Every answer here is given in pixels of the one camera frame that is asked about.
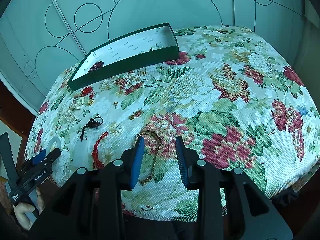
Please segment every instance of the red beaded necklace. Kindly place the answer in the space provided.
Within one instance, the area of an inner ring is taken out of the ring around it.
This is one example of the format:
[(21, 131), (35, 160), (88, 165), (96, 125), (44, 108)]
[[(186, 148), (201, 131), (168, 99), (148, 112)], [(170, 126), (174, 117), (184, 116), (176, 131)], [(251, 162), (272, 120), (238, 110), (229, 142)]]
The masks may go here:
[(105, 138), (107, 135), (109, 134), (109, 132), (104, 132), (100, 138), (98, 139), (98, 141), (96, 141), (96, 143), (93, 146), (93, 151), (92, 151), (92, 158), (93, 158), (93, 165), (92, 168), (95, 169), (95, 167), (97, 167), (97, 169), (102, 169), (103, 168), (103, 163), (99, 160), (98, 158), (98, 145), (100, 143), (100, 141)]

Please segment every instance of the jewelry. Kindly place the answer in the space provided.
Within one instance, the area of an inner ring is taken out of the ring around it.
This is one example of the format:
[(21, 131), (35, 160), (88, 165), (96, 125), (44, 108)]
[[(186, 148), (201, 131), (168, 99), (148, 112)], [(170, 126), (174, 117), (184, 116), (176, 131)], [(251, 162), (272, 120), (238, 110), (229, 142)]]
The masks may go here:
[(94, 99), (90, 99), (87, 103), (87, 106), (91, 106), (94, 103)]
[(62, 106), (60, 113), (62, 114), (63, 120), (66, 123), (71, 123), (77, 120), (76, 116), (73, 114), (73, 110), (66, 105)]
[(98, 141), (96, 141), (96, 143), (93, 146), (93, 151), (92, 151), (92, 158), (93, 158), (93, 165), (92, 168), (95, 169), (97, 167), (97, 169), (102, 169), (103, 168), (103, 163), (99, 160), (98, 158), (98, 145), (100, 143), (100, 141), (105, 138), (109, 133), (108, 132), (104, 132), (100, 138), (98, 139)]
[[(97, 118), (101, 119), (101, 122), (95, 121), (95, 119), (97, 119)], [(90, 119), (89, 122), (82, 128), (82, 133), (80, 135), (80, 140), (81, 141), (83, 140), (83, 134), (84, 134), (85, 128), (87, 128), (87, 127), (89, 127), (89, 128), (97, 128), (98, 126), (100, 126), (102, 124), (103, 124), (103, 119), (100, 116), (96, 116), (95, 118)]]
[(88, 73), (90, 73), (90, 72), (92, 72), (92, 71), (95, 71), (95, 70), (97, 70), (97, 69), (99, 69), (99, 68), (102, 68), (102, 67), (103, 67), (103, 64), (104, 64), (103, 61), (98, 61), (98, 62), (94, 63), (94, 64), (92, 65), (92, 67), (89, 69)]
[(70, 104), (69, 108), (80, 110), (83, 103), (84, 103), (83, 97), (75, 98), (73, 99), (73, 102)]
[(143, 129), (141, 130), (141, 132), (137, 135), (137, 137), (135, 138), (134, 140), (134, 145), (136, 144), (137, 140), (138, 140), (138, 137), (139, 136), (143, 136), (143, 135), (151, 135), (153, 136), (158, 145), (156, 147), (156, 150), (155, 150), (155, 154), (154, 154), (154, 158), (153, 158), (153, 162), (152, 162), (152, 167), (151, 167), (151, 171), (150, 171), (150, 175), (148, 177), (146, 177), (145, 179), (143, 180), (140, 180), (138, 179), (138, 182), (141, 183), (142, 185), (145, 185), (146, 183), (148, 183), (151, 179), (153, 179), (153, 171), (154, 171), (154, 168), (155, 168), (155, 162), (156, 162), (156, 156), (158, 154), (158, 151), (159, 151), (159, 148), (161, 146), (161, 139), (160, 137), (154, 132), (154, 131), (151, 131), (151, 130), (147, 130), (147, 129)]
[(136, 111), (135, 113), (132, 113), (132, 115), (129, 116), (129, 120), (135, 119), (135, 117), (140, 117), (142, 114), (141, 110)]
[(89, 96), (90, 99), (92, 99), (94, 97), (94, 93), (93, 93), (93, 89), (92, 89), (92, 86), (89, 86), (89, 87), (86, 87), (86, 88), (83, 88), (81, 90), (81, 97), (85, 97), (86, 95), (89, 95), (91, 93), (91, 95)]

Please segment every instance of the screw head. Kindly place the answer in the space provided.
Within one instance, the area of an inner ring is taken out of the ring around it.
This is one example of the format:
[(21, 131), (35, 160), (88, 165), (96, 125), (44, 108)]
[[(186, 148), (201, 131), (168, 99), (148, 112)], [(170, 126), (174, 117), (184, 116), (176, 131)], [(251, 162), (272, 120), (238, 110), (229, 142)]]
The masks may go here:
[(204, 160), (197, 160), (197, 165), (205, 166), (206, 162)]
[(123, 164), (123, 161), (121, 161), (121, 160), (115, 160), (114, 162), (113, 162), (113, 165), (114, 166), (121, 166)]
[(243, 171), (242, 171), (240, 168), (234, 168), (234, 169), (233, 169), (233, 172), (234, 172), (235, 174), (241, 175)]

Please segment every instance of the wall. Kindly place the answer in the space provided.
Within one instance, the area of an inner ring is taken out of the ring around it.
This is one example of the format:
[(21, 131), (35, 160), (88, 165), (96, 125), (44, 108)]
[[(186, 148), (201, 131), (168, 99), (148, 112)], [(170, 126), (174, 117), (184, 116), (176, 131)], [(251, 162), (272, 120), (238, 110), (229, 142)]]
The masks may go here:
[(301, 15), (302, 0), (11, 0), (0, 18), (0, 79), (36, 115), (57, 76), (91, 49), (164, 22), (246, 26), (292, 65)]
[(308, 89), (318, 110), (320, 110), (320, 29), (317, 27), (319, 23), (319, 16), (311, 3), (306, 0), (305, 24), (293, 68)]
[[(8, 132), (11, 150), (13, 154), (13, 160), (16, 164), (22, 138), (0, 120), (0, 135), (2, 135), (5, 132)], [(0, 176), (6, 179), (8, 178), (2, 160), (0, 161)]]

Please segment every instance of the gold pendant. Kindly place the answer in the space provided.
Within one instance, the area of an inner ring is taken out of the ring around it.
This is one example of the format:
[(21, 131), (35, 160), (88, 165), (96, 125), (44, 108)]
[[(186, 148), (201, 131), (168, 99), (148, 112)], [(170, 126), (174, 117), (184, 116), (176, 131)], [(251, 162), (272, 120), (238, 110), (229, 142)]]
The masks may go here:
[(90, 99), (87, 103), (87, 106), (91, 106), (94, 103), (94, 99)]

